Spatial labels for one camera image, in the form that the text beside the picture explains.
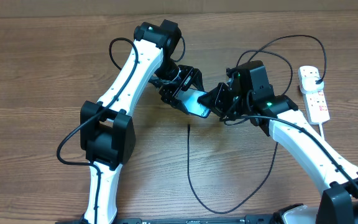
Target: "robotic arm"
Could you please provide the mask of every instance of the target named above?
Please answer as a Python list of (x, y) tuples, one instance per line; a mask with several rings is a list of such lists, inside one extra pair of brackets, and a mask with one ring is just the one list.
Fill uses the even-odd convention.
[[(93, 223), (95, 206), (98, 207), (98, 224), (110, 224), (116, 217), (119, 173), (129, 160), (135, 146), (132, 115), (148, 82), (160, 89), (159, 94), (164, 103), (186, 114), (206, 118), (212, 111), (221, 118), (227, 116), (231, 120), (242, 114), (263, 115), (280, 118), (305, 128), (358, 183), (358, 167), (340, 156), (314, 131), (291, 99), (285, 95), (274, 95), (273, 86), (269, 83), (262, 62), (249, 62), (228, 69), (227, 76), (230, 78), (228, 85), (220, 83), (215, 89), (206, 93), (202, 74), (198, 69), (176, 65), (170, 58), (180, 37), (181, 31), (177, 24), (166, 20), (160, 27), (146, 22), (137, 27), (134, 44), (139, 53), (139, 63), (135, 73), (115, 104), (99, 120), (86, 125), (81, 130), (81, 148), (86, 151), (87, 160), (98, 166), (102, 172), (98, 204), (95, 205), (94, 196), (98, 177), (95, 169), (90, 167), (89, 204), (81, 223)], [(85, 102), (81, 108), (81, 123), (103, 109), (117, 94), (135, 63), (134, 54), (132, 49), (116, 81), (96, 104)], [(112, 127), (100, 123), (106, 120), (113, 123)], [(349, 194), (356, 197), (357, 194), (314, 141), (297, 129), (279, 121), (253, 118), (251, 123), (261, 127), (267, 136), (271, 136), (290, 152), (322, 195), (320, 209), (315, 209), (308, 215), (302, 213), (301, 217), (306, 217), (306, 221), (310, 223), (343, 223), (344, 218), (355, 219)], [(343, 211), (351, 213), (351, 216), (341, 214)], [(291, 223), (293, 214), (298, 213), (289, 210), (282, 213), (280, 218), (283, 223)]]

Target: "wooden tabletop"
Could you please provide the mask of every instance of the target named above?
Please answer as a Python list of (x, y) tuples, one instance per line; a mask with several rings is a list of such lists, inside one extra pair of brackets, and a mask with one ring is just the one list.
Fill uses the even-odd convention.
[[(180, 63), (201, 70), (207, 91), (226, 81), (226, 67), (233, 67), (247, 49), (284, 35), (319, 38), (328, 58), (326, 140), (358, 166), (358, 11), (0, 19), (0, 223), (53, 223), (85, 212), (89, 168), (61, 164), (56, 148), (78, 125), (84, 101), (95, 102), (119, 73), (108, 56), (109, 42), (131, 39), (144, 21), (160, 24), (164, 19), (179, 23), (186, 39)], [(124, 64), (129, 50), (125, 43), (113, 47), (118, 64)], [(179, 44), (173, 58), (181, 50)], [(322, 72), (319, 45), (299, 37), (269, 50), (291, 61), (295, 74), (287, 95), (305, 111), (296, 71), (313, 65)], [(276, 95), (281, 94), (290, 78), (288, 65), (269, 55), (257, 59), (266, 65)], [(163, 104), (151, 85), (133, 120), (136, 147), (117, 193), (121, 218), (240, 217), (293, 203), (319, 204), (310, 178), (279, 146), (272, 174), (247, 203), (227, 215), (210, 213), (187, 181), (187, 124), (194, 188), (218, 211), (234, 207), (260, 184), (274, 141), (250, 123), (227, 127), (214, 114), (187, 116)], [(85, 161), (79, 140), (76, 135), (63, 148), (65, 159)]]

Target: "white plug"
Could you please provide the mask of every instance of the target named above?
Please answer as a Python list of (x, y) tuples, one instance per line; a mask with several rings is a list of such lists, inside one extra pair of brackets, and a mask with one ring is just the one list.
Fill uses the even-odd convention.
[(316, 82), (320, 79), (318, 69), (313, 66), (302, 66), (298, 70), (300, 89), (303, 94), (314, 93), (324, 88), (324, 81), (320, 84)]
[(298, 77), (308, 121), (310, 124), (319, 125), (320, 135), (324, 139), (323, 123), (330, 119), (323, 91), (324, 82), (316, 84), (320, 75), (318, 69), (312, 66), (300, 67)]

